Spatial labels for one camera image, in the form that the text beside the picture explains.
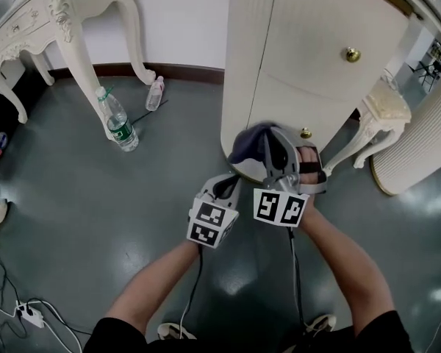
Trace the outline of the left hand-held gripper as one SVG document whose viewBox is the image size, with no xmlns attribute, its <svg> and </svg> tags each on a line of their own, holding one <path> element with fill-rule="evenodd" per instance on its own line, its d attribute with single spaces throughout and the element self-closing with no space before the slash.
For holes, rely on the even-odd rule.
<svg viewBox="0 0 441 353">
<path fill-rule="evenodd" d="M 188 213 L 187 239 L 212 249 L 218 248 L 240 215 L 236 206 L 241 187 L 241 177 L 236 174 L 221 174 L 208 179 Z"/>
</svg>

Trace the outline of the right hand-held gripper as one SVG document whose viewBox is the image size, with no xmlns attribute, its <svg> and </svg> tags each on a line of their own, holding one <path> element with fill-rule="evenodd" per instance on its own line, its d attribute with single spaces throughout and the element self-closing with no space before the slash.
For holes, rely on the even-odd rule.
<svg viewBox="0 0 441 353">
<path fill-rule="evenodd" d="M 271 128 L 265 133 L 265 165 L 268 178 L 262 188 L 253 189 L 254 219 L 276 227 L 297 227 L 311 198 L 325 193 L 325 183 L 303 184 L 297 147 L 300 137 L 294 131 Z"/>
</svg>

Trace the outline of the dark blue cloth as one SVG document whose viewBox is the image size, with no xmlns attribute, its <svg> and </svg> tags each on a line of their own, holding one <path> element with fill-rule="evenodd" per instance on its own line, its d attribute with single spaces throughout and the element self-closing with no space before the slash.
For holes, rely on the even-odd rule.
<svg viewBox="0 0 441 353">
<path fill-rule="evenodd" d="M 231 164 L 239 164 L 247 159 L 256 160 L 265 165 L 265 133 L 271 128 L 283 128 L 273 122 L 262 122 L 244 129 L 234 140 L 232 152 L 228 156 Z"/>
</svg>

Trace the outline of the person's right forearm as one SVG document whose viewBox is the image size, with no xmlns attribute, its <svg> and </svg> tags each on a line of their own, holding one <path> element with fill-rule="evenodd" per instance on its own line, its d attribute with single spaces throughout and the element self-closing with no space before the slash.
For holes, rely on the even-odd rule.
<svg viewBox="0 0 441 353">
<path fill-rule="evenodd" d="M 350 308 L 356 335 L 371 321 L 395 309 L 382 272 L 354 240 L 313 206 L 306 208 L 300 226 L 334 274 Z"/>
</svg>

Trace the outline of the person's left forearm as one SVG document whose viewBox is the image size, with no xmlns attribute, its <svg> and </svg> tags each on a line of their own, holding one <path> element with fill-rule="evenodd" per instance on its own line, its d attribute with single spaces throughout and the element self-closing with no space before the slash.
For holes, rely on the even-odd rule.
<svg viewBox="0 0 441 353">
<path fill-rule="evenodd" d="M 198 245 L 190 240 L 138 271 L 106 313 L 146 332 L 149 321 L 169 293 L 199 256 Z"/>
</svg>

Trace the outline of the cream white cabinet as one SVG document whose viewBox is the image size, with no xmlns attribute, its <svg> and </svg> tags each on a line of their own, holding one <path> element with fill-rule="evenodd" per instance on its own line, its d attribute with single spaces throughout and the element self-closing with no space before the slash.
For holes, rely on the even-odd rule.
<svg viewBox="0 0 441 353">
<path fill-rule="evenodd" d="M 433 0 L 230 0 L 220 143 L 272 121 L 324 149 L 371 91 L 412 22 L 441 34 Z M 345 49 L 362 56 L 345 59 Z"/>
</svg>

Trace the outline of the person's right hand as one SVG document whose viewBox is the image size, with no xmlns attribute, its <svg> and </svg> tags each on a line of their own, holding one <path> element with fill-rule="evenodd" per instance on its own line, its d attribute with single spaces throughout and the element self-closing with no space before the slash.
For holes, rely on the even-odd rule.
<svg viewBox="0 0 441 353">
<path fill-rule="evenodd" d="M 315 148 L 310 146 L 302 146 L 298 148 L 298 156 L 300 160 L 301 182 L 308 185 L 316 185 L 326 182 L 320 165 L 320 158 Z"/>
</svg>

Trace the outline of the thin black strip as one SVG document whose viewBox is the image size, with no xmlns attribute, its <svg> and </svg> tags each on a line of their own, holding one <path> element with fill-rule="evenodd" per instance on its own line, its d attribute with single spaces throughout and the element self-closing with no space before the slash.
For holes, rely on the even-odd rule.
<svg viewBox="0 0 441 353">
<path fill-rule="evenodd" d="M 146 111 L 145 113 L 143 113 L 140 117 L 134 119 L 133 121 L 131 121 L 132 124 L 136 124 L 137 122 L 143 120 L 145 117 L 149 116 L 152 113 L 155 113 L 156 111 L 160 110 L 162 108 L 162 106 L 164 104 L 166 104 L 167 102 L 169 102 L 169 99 L 166 99 L 164 101 L 161 101 L 161 103 L 159 104 L 158 108 L 154 111 Z"/>
</svg>

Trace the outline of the cream upholstered stool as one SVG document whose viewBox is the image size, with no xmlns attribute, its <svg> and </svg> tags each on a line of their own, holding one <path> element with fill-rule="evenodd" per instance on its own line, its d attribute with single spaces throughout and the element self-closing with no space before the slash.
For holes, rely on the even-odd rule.
<svg viewBox="0 0 441 353">
<path fill-rule="evenodd" d="M 363 168 L 367 158 L 390 147 L 404 133 L 412 113 L 400 94 L 393 75 L 384 70 L 375 85 L 357 107 L 359 128 L 350 142 L 324 167 L 327 176 L 343 160 L 355 156 L 355 168 Z"/>
</svg>

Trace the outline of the small red-label water bottle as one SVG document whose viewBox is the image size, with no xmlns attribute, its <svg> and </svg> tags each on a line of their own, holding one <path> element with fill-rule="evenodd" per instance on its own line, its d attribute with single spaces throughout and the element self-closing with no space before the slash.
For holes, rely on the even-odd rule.
<svg viewBox="0 0 441 353">
<path fill-rule="evenodd" d="M 146 109 L 149 112 L 154 112 L 160 106 L 164 89 L 164 77 L 158 76 L 152 83 L 146 98 Z"/>
</svg>

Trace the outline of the large green-label water bottle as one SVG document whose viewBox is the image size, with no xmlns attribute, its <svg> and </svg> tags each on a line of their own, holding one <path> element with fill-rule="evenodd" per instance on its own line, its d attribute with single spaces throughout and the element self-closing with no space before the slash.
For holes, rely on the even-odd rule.
<svg viewBox="0 0 441 353">
<path fill-rule="evenodd" d="M 139 144 L 139 138 L 125 109 L 111 94 L 111 90 L 100 86 L 95 91 L 104 123 L 114 141 L 124 152 L 134 151 Z"/>
</svg>

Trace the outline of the person's left shoe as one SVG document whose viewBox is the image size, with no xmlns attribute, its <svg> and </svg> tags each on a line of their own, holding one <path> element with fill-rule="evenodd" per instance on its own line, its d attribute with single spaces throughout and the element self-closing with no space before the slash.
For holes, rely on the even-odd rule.
<svg viewBox="0 0 441 353">
<path fill-rule="evenodd" d="M 157 327 L 157 335 L 160 340 L 196 340 L 197 337 L 189 332 L 181 324 L 165 322 Z"/>
</svg>

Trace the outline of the person's right shoe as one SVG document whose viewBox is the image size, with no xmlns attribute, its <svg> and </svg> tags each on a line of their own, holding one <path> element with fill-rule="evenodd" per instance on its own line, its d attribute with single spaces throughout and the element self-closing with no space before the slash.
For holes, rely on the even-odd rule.
<svg viewBox="0 0 441 353">
<path fill-rule="evenodd" d="M 332 332 L 335 329 L 337 317 L 332 314 L 318 316 L 311 324 L 306 324 L 306 333 Z"/>
</svg>

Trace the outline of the black tripod stand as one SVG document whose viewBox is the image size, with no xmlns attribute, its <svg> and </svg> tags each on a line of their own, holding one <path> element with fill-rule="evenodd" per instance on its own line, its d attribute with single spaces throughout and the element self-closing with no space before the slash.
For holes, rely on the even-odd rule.
<svg viewBox="0 0 441 353">
<path fill-rule="evenodd" d="M 429 93 L 441 78 L 441 42 L 434 39 L 422 59 L 410 68 L 423 90 Z"/>
</svg>

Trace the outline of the person's black shirt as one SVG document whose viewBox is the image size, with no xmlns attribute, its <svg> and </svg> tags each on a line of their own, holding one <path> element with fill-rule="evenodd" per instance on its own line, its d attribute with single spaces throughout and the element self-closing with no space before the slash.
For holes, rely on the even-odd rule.
<svg viewBox="0 0 441 353">
<path fill-rule="evenodd" d="M 294 343 L 292 353 L 414 353 L 400 316 L 386 312 L 372 320 L 358 335 L 353 327 L 333 332 L 303 336 Z M 116 318 L 103 318 L 95 326 L 83 353 L 257 353 L 250 343 L 202 340 L 155 340 L 148 343 L 145 336 L 132 325 Z"/>
</svg>

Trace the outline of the ornate cream vanity table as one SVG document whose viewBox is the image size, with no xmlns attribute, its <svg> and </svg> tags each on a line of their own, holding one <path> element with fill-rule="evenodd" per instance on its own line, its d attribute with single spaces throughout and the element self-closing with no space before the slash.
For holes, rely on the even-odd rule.
<svg viewBox="0 0 441 353">
<path fill-rule="evenodd" d="M 50 43 L 57 44 L 68 70 L 87 100 L 94 110 L 99 109 L 95 91 L 100 84 L 87 51 L 82 23 L 102 14 L 111 4 L 118 6 L 129 59 L 136 76 L 146 85 L 154 82 L 154 71 L 144 66 L 140 18 L 135 0 L 15 0 L 0 19 L 0 94 L 14 105 L 20 123 L 27 122 L 27 112 L 5 82 L 1 66 L 6 61 L 18 59 L 20 53 L 26 51 L 45 82 L 52 85 L 54 79 L 48 73 L 42 56 Z"/>
</svg>

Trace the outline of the ribbed cream table pedestal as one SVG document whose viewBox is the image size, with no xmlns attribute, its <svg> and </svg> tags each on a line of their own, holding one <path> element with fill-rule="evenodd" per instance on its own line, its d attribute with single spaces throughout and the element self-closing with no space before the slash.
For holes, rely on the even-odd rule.
<svg viewBox="0 0 441 353">
<path fill-rule="evenodd" d="M 441 168 L 441 79 L 418 105 L 404 133 L 373 155 L 370 165 L 378 187 L 396 196 Z"/>
</svg>

